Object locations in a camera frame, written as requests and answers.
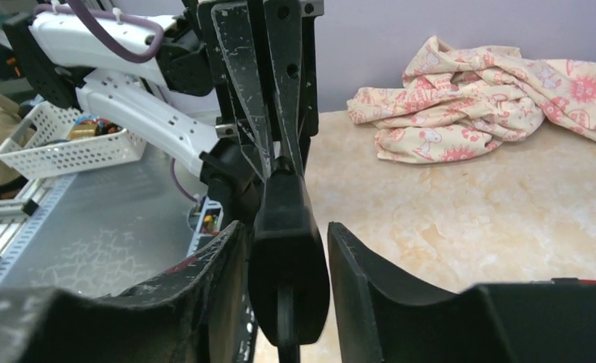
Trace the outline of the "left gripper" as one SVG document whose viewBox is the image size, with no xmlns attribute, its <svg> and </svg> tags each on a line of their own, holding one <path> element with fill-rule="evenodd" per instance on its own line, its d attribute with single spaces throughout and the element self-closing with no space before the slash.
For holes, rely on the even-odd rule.
<svg viewBox="0 0 596 363">
<path fill-rule="evenodd" d="M 267 180 L 277 157 L 303 174 L 318 133 L 315 19 L 321 1 L 186 1 L 204 40 L 222 113 L 233 138 Z"/>
</svg>

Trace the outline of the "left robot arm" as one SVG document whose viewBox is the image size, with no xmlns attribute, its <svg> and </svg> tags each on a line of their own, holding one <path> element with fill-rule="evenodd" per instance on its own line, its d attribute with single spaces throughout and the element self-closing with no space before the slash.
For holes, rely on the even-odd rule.
<svg viewBox="0 0 596 363">
<path fill-rule="evenodd" d="M 167 152 L 238 218 L 306 202 L 320 1 L 187 1 L 138 17 L 37 4 L 4 26 L 29 84 Z"/>
</svg>

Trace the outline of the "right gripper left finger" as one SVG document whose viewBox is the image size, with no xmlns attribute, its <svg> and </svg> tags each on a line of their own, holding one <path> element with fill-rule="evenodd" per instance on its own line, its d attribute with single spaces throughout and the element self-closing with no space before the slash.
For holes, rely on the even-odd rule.
<svg viewBox="0 0 596 363">
<path fill-rule="evenodd" d="M 0 362 L 194 362 L 192 258 L 116 296 L 0 288 Z"/>
</svg>

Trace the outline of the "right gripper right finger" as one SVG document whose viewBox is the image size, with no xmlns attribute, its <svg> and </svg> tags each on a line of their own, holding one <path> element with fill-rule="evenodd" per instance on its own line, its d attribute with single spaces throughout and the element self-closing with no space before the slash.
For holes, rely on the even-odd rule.
<svg viewBox="0 0 596 363">
<path fill-rule="evenodd" d="M 409 274 L 347 227 L 328 227 L 344 362 L 596 362 L 596 281 L 476 284 Z"/>
</svg>

